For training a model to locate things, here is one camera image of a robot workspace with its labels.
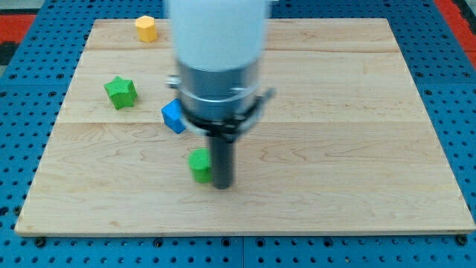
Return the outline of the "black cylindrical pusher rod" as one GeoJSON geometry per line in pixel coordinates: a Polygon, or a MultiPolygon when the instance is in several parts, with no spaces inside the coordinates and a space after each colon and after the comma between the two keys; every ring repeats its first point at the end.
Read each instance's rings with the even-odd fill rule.
{"type": "Polygon", "coordinates": [[[234,144],[222,138],[210,137],[208,145],[213,187],[227,189],[234,183],[234,144]]]}

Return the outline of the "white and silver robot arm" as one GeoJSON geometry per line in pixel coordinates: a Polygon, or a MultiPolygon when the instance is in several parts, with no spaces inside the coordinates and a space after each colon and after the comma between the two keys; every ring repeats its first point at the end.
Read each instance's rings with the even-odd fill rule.
{"type": "Polygon", "coordinates": [[[268,0],[172,0],[167,3],[178,74],[181,122],[207,137],[213,186],[233,185],[234,143],[262,117],[269,89],[258,95],[268,0]]]}

